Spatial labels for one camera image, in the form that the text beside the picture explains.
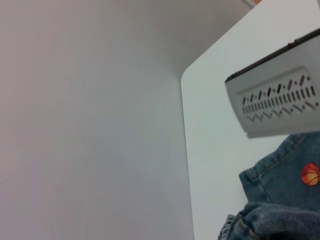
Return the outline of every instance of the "white wall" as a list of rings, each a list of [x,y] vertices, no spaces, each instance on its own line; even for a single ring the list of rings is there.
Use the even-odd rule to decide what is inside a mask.
[[[193,239],[180,77],[214,37],[130,4],[0,1],[1,239]]]

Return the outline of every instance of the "denim fabric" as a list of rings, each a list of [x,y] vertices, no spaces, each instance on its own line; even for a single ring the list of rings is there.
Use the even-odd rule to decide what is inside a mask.
[[[320,172],[314,186],[302,180],[310,163],[320,167],[318,132],[290,135],[243,171],[239,177],[249,203],[237,216],[228,216],[218,239],[320,240]]]
[[[290,135],[277,150],[239,177],[249,202],[273,203],[320,212],[320,183],[303,183],[308,163],[320,167],[320,133]]]
[[[271,203],[248,203],[229,215],[218,240],[319,240],[320,214]]]

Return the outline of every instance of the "basketball embroidery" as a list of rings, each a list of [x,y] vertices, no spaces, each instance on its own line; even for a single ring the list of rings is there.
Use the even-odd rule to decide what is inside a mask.
[[[317,185],[320,182],[319,167],[313,162],[308,163],[302,168],[301,179],[308,186]]]

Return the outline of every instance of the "orange basketball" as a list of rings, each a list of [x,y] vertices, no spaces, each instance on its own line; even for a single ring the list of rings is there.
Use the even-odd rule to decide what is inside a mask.
[[[309,186],[317,185],[320,182],[319,167],[313,162],[308,163],[301,171],[301,179]]]

